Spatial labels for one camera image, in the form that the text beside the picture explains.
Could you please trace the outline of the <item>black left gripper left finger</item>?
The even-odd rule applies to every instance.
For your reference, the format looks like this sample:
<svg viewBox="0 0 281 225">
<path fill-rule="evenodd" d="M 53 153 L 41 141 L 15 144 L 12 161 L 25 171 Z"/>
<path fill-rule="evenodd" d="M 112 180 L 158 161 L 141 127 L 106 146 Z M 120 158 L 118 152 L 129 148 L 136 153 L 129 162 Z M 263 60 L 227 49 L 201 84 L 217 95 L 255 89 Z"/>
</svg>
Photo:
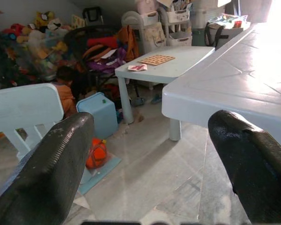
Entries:
<svg viewBox="0 0 281 225">
<path fill-rule="evenodd" d="M 63 225 L 93 132 L 94 119 L 87 112 L 54 125 L 0 188 L 0 225 Z"/>
</svg>

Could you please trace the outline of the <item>light blue floor mat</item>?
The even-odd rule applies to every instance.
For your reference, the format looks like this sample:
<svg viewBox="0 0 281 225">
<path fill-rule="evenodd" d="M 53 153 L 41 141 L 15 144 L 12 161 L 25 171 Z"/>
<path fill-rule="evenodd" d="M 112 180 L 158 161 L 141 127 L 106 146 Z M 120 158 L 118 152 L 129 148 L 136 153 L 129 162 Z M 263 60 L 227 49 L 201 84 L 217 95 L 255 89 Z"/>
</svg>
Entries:
<svg viewBox="0 0 281 225">
<path fill-rule="evenodd" d="M 107 174 L 109 174 L 120 162 L 122 159 L 111 154 L 108 161 L 97 169 L 87 169 L 84 168 L 82 178 L 78 191 L 81 195 L 86 194 L 91 188 L 98 184 Z"/>
</svg>

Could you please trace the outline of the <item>light blue kids chair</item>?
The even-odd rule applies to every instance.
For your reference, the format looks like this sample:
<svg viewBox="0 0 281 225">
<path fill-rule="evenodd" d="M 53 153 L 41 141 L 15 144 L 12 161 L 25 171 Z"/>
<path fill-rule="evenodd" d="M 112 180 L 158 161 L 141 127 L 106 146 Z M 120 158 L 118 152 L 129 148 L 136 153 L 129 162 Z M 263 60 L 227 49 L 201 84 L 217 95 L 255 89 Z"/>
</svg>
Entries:
<svg viewBox="0 0 281 225">
<path fill-rule="evenodd" d="M 53 84 L 41 83 L 0 90 L 0 132 L 17 149 L 21 160 L 63 119 Z"/>
</svg>

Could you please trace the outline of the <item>white plastic table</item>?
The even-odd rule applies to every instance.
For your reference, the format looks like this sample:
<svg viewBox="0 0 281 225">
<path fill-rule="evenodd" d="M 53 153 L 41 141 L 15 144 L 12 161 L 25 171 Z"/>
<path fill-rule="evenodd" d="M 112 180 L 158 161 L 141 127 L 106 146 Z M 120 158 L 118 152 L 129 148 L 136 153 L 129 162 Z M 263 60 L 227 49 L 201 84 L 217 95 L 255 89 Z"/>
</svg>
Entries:
<svg viewBox="0 0 281 225">
<path fill-rule="evenodd" d="M 229 110 L 281 144 L 281 31 L 254 25 L 163 89 L 162 113 L 205 127 Z"/>
</svg>

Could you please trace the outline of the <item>clear bag of toys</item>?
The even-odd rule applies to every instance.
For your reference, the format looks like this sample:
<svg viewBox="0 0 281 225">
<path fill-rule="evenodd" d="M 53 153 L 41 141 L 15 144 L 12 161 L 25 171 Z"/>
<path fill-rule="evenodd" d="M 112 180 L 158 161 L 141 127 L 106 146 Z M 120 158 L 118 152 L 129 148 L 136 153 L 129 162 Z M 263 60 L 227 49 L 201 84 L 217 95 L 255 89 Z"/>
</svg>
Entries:
<svg viewBox="0 0 281 225">
<path fill-rule="evenodd" d="M 56 77 L 63 52 L 58 48 L 60 37 L 35 39 L 23 43 L 15 42 L 13 47 L 17 62 L 25 69 L 35 72 L 41 80 L 52 81 Z"/>
</svg>

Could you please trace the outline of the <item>dark green artificial tree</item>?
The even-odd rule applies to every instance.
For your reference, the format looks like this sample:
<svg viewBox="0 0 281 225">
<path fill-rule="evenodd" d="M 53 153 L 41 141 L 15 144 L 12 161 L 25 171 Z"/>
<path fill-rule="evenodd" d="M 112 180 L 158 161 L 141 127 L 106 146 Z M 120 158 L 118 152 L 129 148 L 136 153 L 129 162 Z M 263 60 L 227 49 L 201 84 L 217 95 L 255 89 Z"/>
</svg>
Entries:
<svg viewBox="0 0 281 225">
<path fill-rule="evenodd" d="M 0 33 L 0 88 L 18 86 L 19 68 L 10 42 Z"/>
</svg>

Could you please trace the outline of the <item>pink white card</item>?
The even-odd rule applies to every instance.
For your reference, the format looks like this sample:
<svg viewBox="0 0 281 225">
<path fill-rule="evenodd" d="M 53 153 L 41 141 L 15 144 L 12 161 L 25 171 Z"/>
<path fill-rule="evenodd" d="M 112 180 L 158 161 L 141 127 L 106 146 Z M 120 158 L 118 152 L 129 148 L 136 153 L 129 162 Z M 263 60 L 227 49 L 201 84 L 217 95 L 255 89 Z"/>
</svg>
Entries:
<svg viewBox="0 0 281 225">
<path fill-rule="evenodd" d="M 140 64 L 140 65 L 130 65 L 128 66 L 128 71 L 134 71 L 134 72 L 138 72 L 138 71 L 145 71 L 148 69 L 146 64 Z"/>
</svg>

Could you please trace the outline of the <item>wooden puzzle board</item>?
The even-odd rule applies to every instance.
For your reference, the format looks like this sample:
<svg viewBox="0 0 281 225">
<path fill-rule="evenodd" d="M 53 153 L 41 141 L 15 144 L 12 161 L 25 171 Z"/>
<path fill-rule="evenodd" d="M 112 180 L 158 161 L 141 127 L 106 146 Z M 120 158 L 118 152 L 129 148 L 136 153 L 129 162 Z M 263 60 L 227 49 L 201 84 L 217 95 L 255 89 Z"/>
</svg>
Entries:
<svg viewBox="0 0 281 225">
<path fill-rule="evenodd" d="M 158 66 L 168 61 L 174 60 L 175 57 L 166 56 L 166 55 L 153 55 L 142 60 L 139 60 L 139 63 L 148 64 L 152 66 Z"/>
</svg>

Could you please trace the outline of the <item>red plush toy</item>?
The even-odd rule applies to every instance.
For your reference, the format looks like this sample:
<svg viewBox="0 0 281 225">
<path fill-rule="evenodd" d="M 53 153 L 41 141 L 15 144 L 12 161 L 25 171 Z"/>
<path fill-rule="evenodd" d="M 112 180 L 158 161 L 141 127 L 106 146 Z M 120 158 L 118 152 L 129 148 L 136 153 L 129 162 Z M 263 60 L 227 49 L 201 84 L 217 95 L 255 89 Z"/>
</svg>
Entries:
<svg viewBox="0 0 281 225">
<path fill-rule="evenodd" d="M 23 28 L 24 28 L 23 25 L 14 23 L 10 26 L 10 28 L 4 29 L 3 33 L 7 34 L 7 35 L 13 34 L 17 37 L 17 36 L 21 35 Z"/>
</svg>

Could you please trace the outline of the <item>white plush toy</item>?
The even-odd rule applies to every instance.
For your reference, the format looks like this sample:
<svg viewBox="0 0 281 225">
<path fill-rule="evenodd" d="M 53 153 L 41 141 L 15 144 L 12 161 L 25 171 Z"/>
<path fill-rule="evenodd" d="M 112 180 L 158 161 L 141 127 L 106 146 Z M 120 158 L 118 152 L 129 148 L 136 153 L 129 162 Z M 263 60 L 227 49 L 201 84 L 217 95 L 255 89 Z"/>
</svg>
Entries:
<svg viewBox="0 0 281 225">
<path fill-rule="evenodd" d="M 68 30 L 67 26 L 63 25 L 59 18 L 50 20 L 47 24 L 47 29 L 51 31 Z"/>
</svg>

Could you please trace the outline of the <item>yellow plush toy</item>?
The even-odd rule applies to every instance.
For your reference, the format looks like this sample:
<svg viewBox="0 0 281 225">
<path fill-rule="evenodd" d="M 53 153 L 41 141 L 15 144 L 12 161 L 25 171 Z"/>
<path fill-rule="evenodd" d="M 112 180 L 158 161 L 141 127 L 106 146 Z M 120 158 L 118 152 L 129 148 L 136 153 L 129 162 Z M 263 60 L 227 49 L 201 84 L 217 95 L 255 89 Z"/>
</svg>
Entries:
<svg viewBox="0 0 281 225">
<path fill-rule="evenodd" d="M 52 11 L 47 11 L 45 13 L 36 12 L 36 17 L 34 20 L 34 24 L 37 29 L 39 29 L 42 26 L 47 26 L 47 24 L 54 19 L 55 13 Z"/>
</svg>

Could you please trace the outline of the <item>orange cloth bag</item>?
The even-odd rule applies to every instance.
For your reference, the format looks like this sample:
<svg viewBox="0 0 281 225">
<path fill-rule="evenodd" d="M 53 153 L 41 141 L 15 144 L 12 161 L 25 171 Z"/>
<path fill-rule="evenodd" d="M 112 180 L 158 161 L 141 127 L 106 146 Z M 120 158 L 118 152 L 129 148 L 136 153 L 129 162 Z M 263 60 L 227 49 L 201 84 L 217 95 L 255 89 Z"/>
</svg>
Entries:
<svg viewBox="0 0 281 225">
<path fill-rule="evenodd" d="M 129 25 L 123 26 L 119 30 L 117 39 L 126 51 L 126 62 L 130 62 L 140 56 L 135 33 Z"/>
</svg>

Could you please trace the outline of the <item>yellow picture board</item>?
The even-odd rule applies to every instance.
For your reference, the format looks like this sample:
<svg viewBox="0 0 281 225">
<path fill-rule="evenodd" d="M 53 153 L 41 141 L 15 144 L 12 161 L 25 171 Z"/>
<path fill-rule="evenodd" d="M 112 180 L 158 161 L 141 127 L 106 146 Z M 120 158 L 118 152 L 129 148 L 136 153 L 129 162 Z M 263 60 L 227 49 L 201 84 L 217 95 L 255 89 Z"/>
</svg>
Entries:
<svg viewBox="0 0 281 225">
<path fill-rule="evenodd" d="M 85 19 L 76 15 L 71 16 L 71 26 L 73 29 L 82 28 L 85 27 L 85 25 L 86 25 Z"/>
</svg>

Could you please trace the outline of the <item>white round bin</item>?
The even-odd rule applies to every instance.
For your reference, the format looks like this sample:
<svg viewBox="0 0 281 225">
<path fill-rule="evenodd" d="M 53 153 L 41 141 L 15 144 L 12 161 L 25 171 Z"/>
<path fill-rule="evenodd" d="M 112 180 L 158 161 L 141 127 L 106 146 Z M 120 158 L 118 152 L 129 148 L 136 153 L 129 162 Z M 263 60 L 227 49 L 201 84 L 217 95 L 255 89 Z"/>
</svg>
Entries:
<svg viewBox="0 0 281 225">
<path fill-rule="evenodd" d="M 193 0 L 190 11 L 192 28 L 205 28 L 206 23 L 220 16 L 225 11 L 225 6 L 231 0 Z"/>
</svg>

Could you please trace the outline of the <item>black framed seat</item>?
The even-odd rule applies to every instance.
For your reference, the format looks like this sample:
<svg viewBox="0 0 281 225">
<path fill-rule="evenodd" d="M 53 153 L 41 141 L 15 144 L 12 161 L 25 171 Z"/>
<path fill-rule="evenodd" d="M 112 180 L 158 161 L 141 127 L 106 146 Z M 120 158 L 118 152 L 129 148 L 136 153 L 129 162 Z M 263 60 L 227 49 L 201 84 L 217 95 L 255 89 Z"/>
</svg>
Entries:
<svg viewBox="0 0 281 225">
<path fill-rule="evenodd" d="M 100 7 L 84 8 L 82 17 L 87 26 L 104 24 L 103 14 Z"/>
</svg>

